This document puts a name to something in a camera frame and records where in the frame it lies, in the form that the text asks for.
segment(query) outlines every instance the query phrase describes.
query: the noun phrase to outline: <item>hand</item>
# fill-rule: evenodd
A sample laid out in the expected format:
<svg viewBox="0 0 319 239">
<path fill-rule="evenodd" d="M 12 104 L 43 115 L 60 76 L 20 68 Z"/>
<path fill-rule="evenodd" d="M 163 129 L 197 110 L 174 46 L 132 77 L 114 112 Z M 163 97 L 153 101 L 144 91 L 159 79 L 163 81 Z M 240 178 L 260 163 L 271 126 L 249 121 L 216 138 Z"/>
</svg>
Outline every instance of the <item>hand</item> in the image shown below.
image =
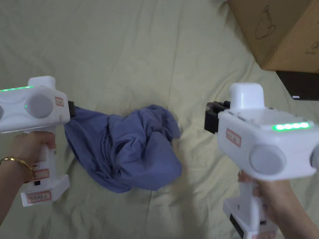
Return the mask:
<svg viewBox="0 0 319 239">
<path fill-rule="evenodd" d="M 23 160 L 32 167 L 39 157 L 43 144 L 46 144 L 50 149 L 55 149 L 55 135 L 51 132 L 44 131 L 32 131 L 29 134 L 19 134 L 13 139 L 7 157 Z M 29 181 L 32 177 L 30 170 L 25 165 L 20 165 L 20 169 L 22 170 L 25 181 Z"/>
<path fill-rule="evenodd" d="M 282 217 L 290 216 L 297 208 L 302 208 L 294 194 L 289 180 L 264 182 L 251 178 L 244 171 L 238 173 L 239 182 L 256 182 L 258 187 L 253 190 L 254 196 L 263 197 L 266 215 L 276 224 Z"/>
</svg>

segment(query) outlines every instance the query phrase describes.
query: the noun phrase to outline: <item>gold bracelet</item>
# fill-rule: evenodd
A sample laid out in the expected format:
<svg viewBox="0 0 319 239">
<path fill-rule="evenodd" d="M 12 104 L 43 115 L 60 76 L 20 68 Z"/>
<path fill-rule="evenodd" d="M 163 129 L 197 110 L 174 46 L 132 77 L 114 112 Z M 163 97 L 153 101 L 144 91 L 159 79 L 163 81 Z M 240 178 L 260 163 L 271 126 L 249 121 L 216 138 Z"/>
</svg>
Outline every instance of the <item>gold bracelet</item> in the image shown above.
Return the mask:
<svg viewBox="0 0 319 239">
<path fill-rule="evenodd" d="M 31 173 L 32 173 L 32 179 L 34 178 L 33 168 L 30 167 L 29 165 L 27 165 L 27 163 L 26 163 L 25 161 L 23 161 L 23 160 L 21 160 L 21 159 L 17 159 L 17 158 L 11 158 L 11 157 L 10 157 L 10 158 L 3 158 L 3 159 L 0 160 L 0 165 L 1 165 L 2 161 L 6 161 L 6 160 L 17 161 L 17 162 L 19 162 L 20 164 L 25 165 L 25 166 L 31 171 Z"/>
</svg>

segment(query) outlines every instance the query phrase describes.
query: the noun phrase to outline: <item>green led light strip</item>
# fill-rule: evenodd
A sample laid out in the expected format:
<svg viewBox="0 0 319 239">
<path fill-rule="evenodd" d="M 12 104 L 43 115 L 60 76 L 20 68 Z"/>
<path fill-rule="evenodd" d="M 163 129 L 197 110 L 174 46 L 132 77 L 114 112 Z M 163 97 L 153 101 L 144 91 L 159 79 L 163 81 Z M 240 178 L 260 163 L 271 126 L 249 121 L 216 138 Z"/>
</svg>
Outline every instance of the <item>green led light strip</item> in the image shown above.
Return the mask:
<svg viewBox="0 0 319 239">
<path fill-rule="evenodd" d="M 292 129 L 306 129 L 309 127 L 310 125 L 307 122 L 301 122 L 301 123 L 274 125 L 272 129 L 276 131 L 285 131 L 285 130 L 292 130 Z"/>
<path fill-rule="evenodd" d="M 11 89 L 5 89 L 5 90 L 0 90 L 0 91 L 12 91 L 12 90 L 17 90 L 17 89 L 25 89 L 25 88 L 33 88 L 34 86 L 26 86 L 26 87 L 18 87 L 18 88 L 11 88 Z"/>
</svg>

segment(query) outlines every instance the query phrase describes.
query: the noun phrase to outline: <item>cardboard box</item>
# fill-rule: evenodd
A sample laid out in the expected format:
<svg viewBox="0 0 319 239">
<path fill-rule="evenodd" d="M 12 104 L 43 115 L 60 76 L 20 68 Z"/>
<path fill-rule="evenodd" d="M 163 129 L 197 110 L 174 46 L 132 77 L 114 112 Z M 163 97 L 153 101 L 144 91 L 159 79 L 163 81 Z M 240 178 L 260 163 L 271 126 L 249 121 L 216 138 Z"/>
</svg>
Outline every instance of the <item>cardboard box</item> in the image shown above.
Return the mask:
<svg viewBox="0 0 319 239">
<path fill-rule="evenodd" d="M 228 0 L 263 70 L 319 73 L 319 0 Z"/>
</svg>

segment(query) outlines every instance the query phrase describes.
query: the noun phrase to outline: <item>crumpled fabric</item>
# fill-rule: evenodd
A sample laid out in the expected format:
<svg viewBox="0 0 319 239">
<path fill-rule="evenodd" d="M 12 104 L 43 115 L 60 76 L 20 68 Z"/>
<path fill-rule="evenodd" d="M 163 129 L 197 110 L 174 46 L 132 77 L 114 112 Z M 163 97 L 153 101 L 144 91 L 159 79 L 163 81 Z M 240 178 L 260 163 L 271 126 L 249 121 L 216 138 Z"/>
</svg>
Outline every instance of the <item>crumpled fabric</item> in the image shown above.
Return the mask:
<svg viewBox="0 0 319 239">
<path fill-rule="evenodd" d="M 173 115 L 150 105 L 130 115 L 106 115 L 75 107 L 64 126 L 67 141 L 87 173 L 122 193 L 132 187 L 158 190 L 181 175 L 171 142 L 180 137 Z"/>
</svg>

